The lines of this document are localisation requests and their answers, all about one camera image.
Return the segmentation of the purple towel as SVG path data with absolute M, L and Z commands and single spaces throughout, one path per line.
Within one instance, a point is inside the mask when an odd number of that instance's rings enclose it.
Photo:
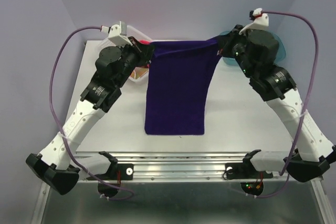
M 147 135 L 203 135 L 208 88 L 221 58 L 215 38 L 154 41 L 146 92 Z

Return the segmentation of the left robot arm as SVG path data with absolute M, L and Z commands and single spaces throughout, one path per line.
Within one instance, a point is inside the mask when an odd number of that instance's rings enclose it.
M 120 179 L 118 160 L 108 152 L 81 161 L 75 160 L 73 153 L 121 96 L 121 88 L 133 70 L 149 65 L 153 54 L 152 44 L 143 44 L 134 37 L 129 37 L 125 45 L 115 43 L 99 52 L 96 71 L 71 116 L 44 149 L 26 159 L 38 178 L 60 195 L 69 193 L 79 180 L 87 177 L 99 182 L 103 178 Z

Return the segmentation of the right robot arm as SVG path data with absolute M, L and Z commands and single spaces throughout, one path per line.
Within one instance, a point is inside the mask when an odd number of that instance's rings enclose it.
M 289 152 L 254 150 L 242 162 L 226 164 L 227 179 L 252 179 L 261 172 L 278 172 L 304 183 L 322 176 L 335 162 L 335 145 L 304 108 L 292 76 L 275 64 L 279 42 L 268 31 L 243 31 L 241 25 L 216 39 L 220 54 L 237 61 L 252 89 L 292 137 Z

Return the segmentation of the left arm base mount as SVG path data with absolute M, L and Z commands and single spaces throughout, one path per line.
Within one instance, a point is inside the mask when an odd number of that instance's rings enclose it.
M 132 163 L 120 163 L 116 157 L 105 151 L 93 156 L 93 162 L 89 162 L 88 168 L 102 180 L 132 180 L 134 174 Z

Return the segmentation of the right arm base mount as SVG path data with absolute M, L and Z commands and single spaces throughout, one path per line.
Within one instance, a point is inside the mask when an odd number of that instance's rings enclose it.
M 259 172 L 257 171 L 252 163 L 251 159 L 261 150 L 254 150 L 250 153 L 247 153 L 241 163 L 226 163 L 225 171 L 222 174 L 224 180 L 232 179 L 271 179 L 273 178 L 273 173 L 267 173 L 266 171 Z

